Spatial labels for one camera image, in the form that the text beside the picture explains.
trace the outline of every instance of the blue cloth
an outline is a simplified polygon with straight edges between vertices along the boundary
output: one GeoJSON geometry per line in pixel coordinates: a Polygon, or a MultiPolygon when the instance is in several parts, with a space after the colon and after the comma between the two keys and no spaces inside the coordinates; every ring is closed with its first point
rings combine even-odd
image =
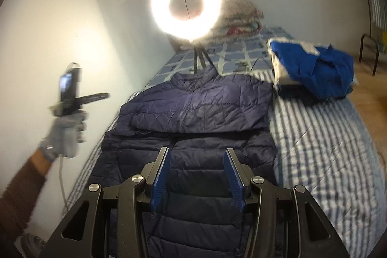
{"type": "Polygon", "coordinates": [[[351,92],[353,58],[345,52],[316,47],[319,56],[295,43],[271,42],[271,49],[291,79],[301,82],[319,100],[344,97],[351,92]]]}
{"type": "MultiPolygon", "coordinates": [[[[176,73],[121,107],[89,183],[121,184],[167,146],[161,208],[143,215],[149,257],[242,257],[252,217],[232,201],[223,154],[234,148],[241,163],[275,184],[271,100],[272,84],[252,76],[223,77],[211,65],[176,73]]],[[[115,212],[111,222],[110,253],[117,256],[115,212]]]]}

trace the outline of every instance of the mattress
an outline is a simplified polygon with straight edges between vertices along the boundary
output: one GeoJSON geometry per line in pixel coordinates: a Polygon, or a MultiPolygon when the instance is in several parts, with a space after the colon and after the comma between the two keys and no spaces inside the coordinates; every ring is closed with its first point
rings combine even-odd
{"type": "MultiPolygon", "coordinates": [[[[220,74],[250,73],[274,82],[266,42],[281,36],[292,38],[281,27],[264,27],[253,38],[213,45],[206,50],[220,74]]],[[[192,69],[193,52],[178,52],[145,88],[169,80],[177,71],[189,73],[192,69]]],[[[279,185],[304,185],[332,222],[351,257],[366,257],[387,227],[387,204],[377,152],[351,101],[328,100],[305,107],[299,100],[275,96],[269,118],[278,149],[275,172],[279,185]]],[[[69,207],[85,188],[101,154],[101,141],[68,197],[69,207]]]]}

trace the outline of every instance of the light stand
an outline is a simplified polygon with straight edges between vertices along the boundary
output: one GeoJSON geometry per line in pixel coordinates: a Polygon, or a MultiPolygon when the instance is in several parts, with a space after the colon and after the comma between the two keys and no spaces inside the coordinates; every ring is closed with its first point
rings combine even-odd
{"type": "MultiPolygon", "coordinates": [[[[188,19],[191,20],[190,11],[189,11],[188,5],[187,5],[187,0],[184,0],[184,3],[185,3],[185,7],[187,8],[188,19]]],[[[203,69],[206,68],[206,61],[205,61],[203,55],[207,58],[208,62],[211,65],[214,65],[214,63],[212,62],[212,60],[211,60],[210,56],[208,55],[206,48],[204,46],[193,45],[193,73],[197,72],[197,59],[198,59],[198,57],[200,60],[200,64],[202,65],[202,68],[203,69]]]]}

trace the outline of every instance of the blue gripper pad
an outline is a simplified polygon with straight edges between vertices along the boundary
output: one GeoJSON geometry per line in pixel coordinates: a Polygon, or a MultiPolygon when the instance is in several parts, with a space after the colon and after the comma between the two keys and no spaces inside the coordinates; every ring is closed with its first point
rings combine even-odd
{"type": "Polygon", "coordinates": [[[227,151],[223,155],[223,165],[224,170],[226,171],[231,193],[233,194],[234,203],[239,208],[239,210],[243,212],[246,203],[242,181],[240,180],[237,170],[235,169],[235,166],[231,161],[231,157],[227,151]]]}
{"type": "Polygon", "coordinates": [[[167,182],[168,171],[171,167],[171,154],[168,150],[161,163],[159,172],[152,187],[152,199],[150,200],[150,207],[153,211],[160,205],[161,197],[163,196],[165,184],[167,182]]]}

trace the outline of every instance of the gloved hand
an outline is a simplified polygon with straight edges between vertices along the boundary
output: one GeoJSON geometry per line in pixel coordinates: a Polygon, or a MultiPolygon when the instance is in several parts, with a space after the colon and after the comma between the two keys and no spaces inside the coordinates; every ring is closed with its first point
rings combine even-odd
{"type": "Polygon", "coordinates": [[[39,145],[40,151],[48,161],[54,162],[60,154],[63,157],[75,157],[78,143],[84,142],[82,131],[86,129],[84,123],[86,118],[86,112],[78,111],[55,119],[47,138],[39,145]]]}

